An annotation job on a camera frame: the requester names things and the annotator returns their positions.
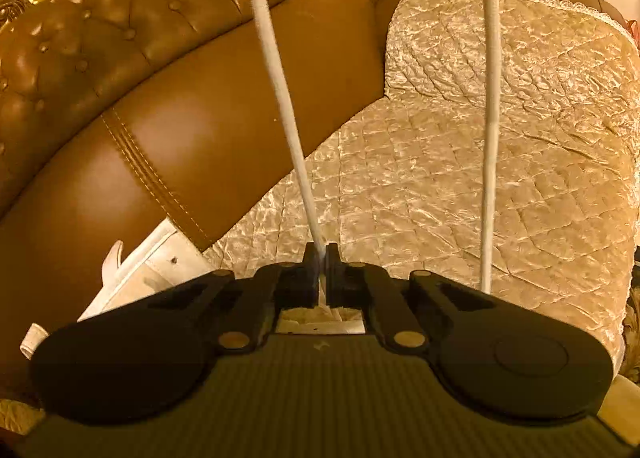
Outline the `white high-top boot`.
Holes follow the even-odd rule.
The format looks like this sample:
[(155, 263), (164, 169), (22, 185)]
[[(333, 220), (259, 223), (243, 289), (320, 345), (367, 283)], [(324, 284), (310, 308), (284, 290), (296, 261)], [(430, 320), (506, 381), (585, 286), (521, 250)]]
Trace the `white high-top boot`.
[(102, 264), (102, 288), (78, 321), (134, 303), (208, 274), (213, 265), (165, 218), (126, 259), (116, 241)]

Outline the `white shoelace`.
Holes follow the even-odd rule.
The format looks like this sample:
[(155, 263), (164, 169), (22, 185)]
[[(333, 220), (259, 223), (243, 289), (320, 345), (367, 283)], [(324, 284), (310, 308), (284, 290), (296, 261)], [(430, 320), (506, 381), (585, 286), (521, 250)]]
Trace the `white shoelace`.
[[(272, 25), (268, 0), (250, 0), (254, 12), (258, 40), (270, 82), (277, 98), (283, 132), (291, 155), (293, 169), (306, 214), (308, 229), (314, 243), (314, 259), (322, 264), (326, 259), (314, 196), (306, 170), (302, 143), (293, 103), (286, 83), (282, 61)], [(497, 160), (500, 122), (500, 82), (502, 69), (501, 26), (499, 0), (483, 0), (485, 25), (485, 127), (483, 155), (482, 215), (480, 215), (480, 291), (492, 290), (492, 247), (497, 194)]]

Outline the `beige quilted seat cover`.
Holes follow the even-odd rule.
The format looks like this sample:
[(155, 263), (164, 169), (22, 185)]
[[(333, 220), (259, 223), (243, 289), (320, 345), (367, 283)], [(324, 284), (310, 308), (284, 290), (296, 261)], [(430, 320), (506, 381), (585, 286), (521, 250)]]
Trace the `beige quilted seat cover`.
[[(500, 0), (491, 291), (584, 329), (620, 362), (639, 217), (639, 53), (578, 2)], [(477, 285), (482, 0), (401, 0), (384, 96), (306, 160), (323, 236), (346, 261)]]

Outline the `brown tufted leather sofa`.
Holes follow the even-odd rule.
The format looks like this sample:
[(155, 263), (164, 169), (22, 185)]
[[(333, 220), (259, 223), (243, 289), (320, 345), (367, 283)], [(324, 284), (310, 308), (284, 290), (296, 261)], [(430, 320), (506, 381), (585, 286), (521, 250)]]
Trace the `brown tufted leather sofa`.
[[(383, 94), (400, 0), (269, 0), (305, 150)], [(1, 394), (114, 242), (219, 240), (291, 167), (248, 0), (1, 0)]]

